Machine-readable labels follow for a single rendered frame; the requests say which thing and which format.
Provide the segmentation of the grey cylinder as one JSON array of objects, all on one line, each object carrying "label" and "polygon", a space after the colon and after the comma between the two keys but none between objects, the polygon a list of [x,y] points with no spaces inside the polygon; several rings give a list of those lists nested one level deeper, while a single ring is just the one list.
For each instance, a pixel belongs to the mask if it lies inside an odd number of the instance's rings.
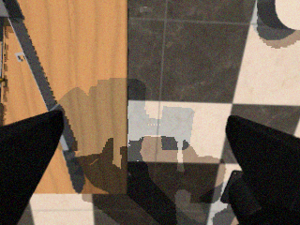
[{"label": "grey cylinder", "polygon": [[300,0],[257,0],[257,9],[269,27],[300,30]]}]

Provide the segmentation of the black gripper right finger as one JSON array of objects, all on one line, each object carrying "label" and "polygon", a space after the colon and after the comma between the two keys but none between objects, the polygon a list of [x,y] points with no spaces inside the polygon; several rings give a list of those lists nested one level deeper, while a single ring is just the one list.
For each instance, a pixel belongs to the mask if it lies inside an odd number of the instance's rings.
[{"label": "black gripper right finger", "polygon": [[300,137],[238,115],[225,134],[271,225],[300,225]]}]

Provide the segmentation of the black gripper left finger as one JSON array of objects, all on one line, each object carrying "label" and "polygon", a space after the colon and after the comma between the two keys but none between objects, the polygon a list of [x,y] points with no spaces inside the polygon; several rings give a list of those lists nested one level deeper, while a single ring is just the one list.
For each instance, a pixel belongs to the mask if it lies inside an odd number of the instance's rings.
[{"label": "black gripper left finger", "polygon": [[64,129],[52,110],[0,127],[0,225],[17,225]]}]

